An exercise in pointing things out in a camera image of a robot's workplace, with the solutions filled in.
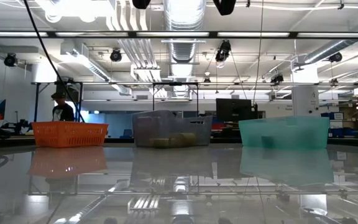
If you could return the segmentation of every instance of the orange basket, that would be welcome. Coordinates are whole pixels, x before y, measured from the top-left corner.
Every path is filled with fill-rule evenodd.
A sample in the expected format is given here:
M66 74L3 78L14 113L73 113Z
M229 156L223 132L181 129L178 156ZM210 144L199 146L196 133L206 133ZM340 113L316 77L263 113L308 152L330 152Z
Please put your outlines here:
M35 144L42 147L101 146L108 126L69 121L32 123Z

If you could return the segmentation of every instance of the teal plastic bin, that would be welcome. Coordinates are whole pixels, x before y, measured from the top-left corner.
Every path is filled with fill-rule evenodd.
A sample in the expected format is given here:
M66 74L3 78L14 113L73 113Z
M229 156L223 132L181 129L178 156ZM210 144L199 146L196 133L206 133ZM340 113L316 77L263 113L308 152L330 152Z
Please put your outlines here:
M240 121L242 145L271 149L327 147L329 118L289 116Z

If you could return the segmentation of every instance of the man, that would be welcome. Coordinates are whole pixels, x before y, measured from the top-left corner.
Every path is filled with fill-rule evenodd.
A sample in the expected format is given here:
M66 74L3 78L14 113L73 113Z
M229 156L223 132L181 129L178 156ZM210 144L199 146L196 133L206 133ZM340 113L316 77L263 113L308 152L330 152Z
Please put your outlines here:
M73 108L66 103L66 93L56 92L51 97L57 103L52 110L52 121L74 121Z

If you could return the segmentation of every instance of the clear plastic bin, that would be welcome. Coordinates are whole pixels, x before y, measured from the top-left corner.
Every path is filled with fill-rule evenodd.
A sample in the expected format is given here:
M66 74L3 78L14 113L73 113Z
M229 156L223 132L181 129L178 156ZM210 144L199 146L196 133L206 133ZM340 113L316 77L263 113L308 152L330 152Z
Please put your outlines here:
M242 145L271 149L323 149L327 146L329 119L289 116L240 121Z
M207 146L212 116L176 118L168 110L134 113L132 129L137 147Z

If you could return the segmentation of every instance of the table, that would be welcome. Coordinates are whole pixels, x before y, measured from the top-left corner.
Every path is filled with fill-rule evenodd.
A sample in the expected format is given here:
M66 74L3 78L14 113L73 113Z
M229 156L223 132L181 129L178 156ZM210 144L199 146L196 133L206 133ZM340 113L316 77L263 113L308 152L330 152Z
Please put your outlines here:
M7 223L307 223L322 211L358 223L358 147L0 148Z

